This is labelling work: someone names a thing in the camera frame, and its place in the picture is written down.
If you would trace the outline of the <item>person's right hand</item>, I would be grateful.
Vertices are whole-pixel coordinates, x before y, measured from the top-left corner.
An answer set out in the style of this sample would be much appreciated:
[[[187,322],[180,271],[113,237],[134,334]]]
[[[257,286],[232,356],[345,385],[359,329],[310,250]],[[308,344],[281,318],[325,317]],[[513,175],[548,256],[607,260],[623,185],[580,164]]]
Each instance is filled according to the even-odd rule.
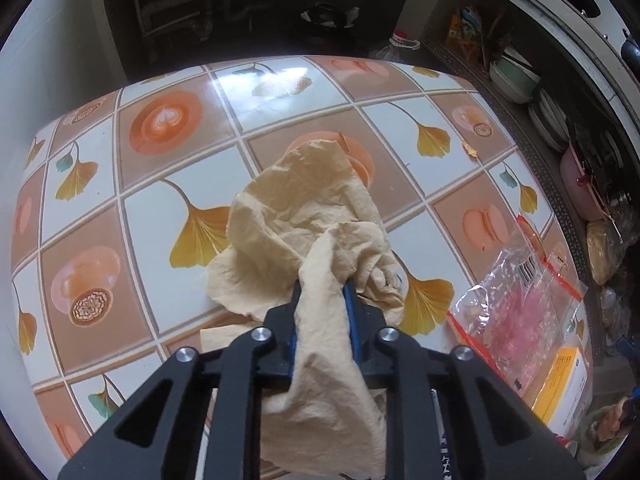
[[[596,448],[602,448],[606,442],[621,436],[639,423],[639,400],[631,398],[620,399],[616,404],[607,408],[598,421],[594,434]]]

